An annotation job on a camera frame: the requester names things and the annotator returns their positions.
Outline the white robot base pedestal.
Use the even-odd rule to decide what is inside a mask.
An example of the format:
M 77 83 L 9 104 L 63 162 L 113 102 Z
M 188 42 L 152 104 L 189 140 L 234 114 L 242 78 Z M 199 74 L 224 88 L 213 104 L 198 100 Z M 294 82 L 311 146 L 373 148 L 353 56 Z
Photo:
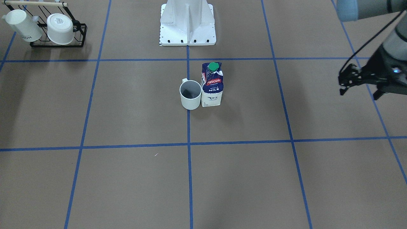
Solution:
M 206 0 L 168 0 L 161 5 L 159 44 L 215 45 L 215 15 Z

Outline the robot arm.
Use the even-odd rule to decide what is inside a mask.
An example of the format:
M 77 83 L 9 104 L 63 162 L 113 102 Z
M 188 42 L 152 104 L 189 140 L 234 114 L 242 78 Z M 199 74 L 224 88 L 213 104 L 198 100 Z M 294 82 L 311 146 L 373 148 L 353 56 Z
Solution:
M 406 94 L 407 90 L 407 27 L 405 0 L 338 0 L 337 16 L 341 22 L 357 21 L 396 13 L 379 32 L 383 32 L 399 17 L 401 20 L 393 31 L 369 58 L 363 67 L 351 64 L 355 51 L 339 71 L 340 95 L 350 87 L 363 84 L 376 85 L 373 99 L 378 100 L 385 93 Z

